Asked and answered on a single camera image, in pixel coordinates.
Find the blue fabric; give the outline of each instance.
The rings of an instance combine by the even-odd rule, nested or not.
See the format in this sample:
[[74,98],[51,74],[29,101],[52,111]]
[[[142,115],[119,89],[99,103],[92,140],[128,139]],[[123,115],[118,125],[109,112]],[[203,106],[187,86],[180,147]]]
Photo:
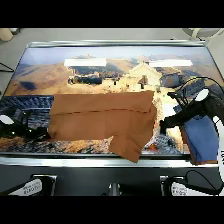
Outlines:
[[208,116],[192,118],[185,123],[189,148],[196,162],[217,160],[219,138],[212,120]]

